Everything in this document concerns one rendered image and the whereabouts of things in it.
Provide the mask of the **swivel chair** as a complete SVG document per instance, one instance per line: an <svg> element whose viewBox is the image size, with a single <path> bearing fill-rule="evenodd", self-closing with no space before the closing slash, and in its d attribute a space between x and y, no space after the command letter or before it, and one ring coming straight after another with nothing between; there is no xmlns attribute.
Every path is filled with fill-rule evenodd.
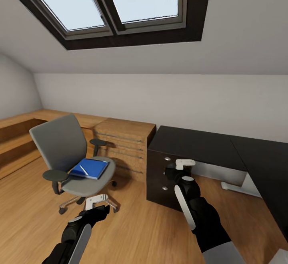
<svg viewBox="0 0 288 264"><path fill-rule="evenodd" d="M86 158L88 143L75 115L66 115L37 125L29 130L31 138L36 144L49 170L43 173L43 178L52 181L54 193L61 195L64 192L75 195L75 198L59 206L59 213L65 212L65 206L75 200L81 205L85 198L98 196L108 183L117 184L112 176L115 172L115 162L109 157L97 156L99 146L105 146L106 141L91 139L90 143L95 145L94 155L90 159L108 161L108 165L100 175L99 179L71 175L69 172ZM61 182L61 190L59 184ZM118 212L117 206L105 200L105 203ZM86 208L86 202L83 210Z"/></svg>

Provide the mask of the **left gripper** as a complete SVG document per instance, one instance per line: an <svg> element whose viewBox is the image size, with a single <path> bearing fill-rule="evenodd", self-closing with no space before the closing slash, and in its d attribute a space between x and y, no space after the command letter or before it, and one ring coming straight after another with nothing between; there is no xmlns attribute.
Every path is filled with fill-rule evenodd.
<svg viewBox="0 0 288 264"><path fill-rule="evenodd" d="M93 209L83 210L79 213L79 215L86 214L86 213L92 214L94 217L94 225L95 225L97 221L104 220L107 214L109 213L109 211L110 211L110 205L107 205L107 206L101 205Z"/></svg>

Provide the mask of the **folder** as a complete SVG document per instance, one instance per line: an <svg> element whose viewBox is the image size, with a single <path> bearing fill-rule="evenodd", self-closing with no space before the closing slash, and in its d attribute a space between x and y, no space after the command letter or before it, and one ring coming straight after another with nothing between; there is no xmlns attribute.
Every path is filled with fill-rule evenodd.
<svg viewBox="0 0 288 264"><path fill-rule="evenodd" d="M83 160L79 162L69 173L71 175L88 177L97 180L99 179L100 175L105 170L107 165L108 161L98 161L83 158ZM88 175L86 175L85 171L82 168L85 169Z"/></svg>

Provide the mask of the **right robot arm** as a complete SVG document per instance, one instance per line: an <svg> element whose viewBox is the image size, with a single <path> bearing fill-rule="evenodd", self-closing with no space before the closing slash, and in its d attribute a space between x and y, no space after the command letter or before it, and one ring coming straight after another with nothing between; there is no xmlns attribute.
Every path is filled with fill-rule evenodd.
<svg viewBox="0 0 288 264"><path fill-rule="evenodd" d="M200 188L191 170L183 166L194 166L192 159L176 160L176 168L165 168L168 180L174 180L175 194L184 212L206 264L246 264L227 232L220 223L216 209L200 197Z"/></svg>

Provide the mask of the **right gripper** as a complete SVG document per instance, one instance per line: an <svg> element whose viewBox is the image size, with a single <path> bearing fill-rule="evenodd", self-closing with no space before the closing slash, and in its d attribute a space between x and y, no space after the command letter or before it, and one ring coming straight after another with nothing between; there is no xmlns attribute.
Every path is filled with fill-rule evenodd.
<svg viewBox="0 0 288 264"><path fill-rule="evenodd" d="M165 176L167 176L168 180L174 180L178 174L185 173L186 175L191 175L191 170L187 168L183 168L183 170L177 170L175 168L165 168Z"/></svg>

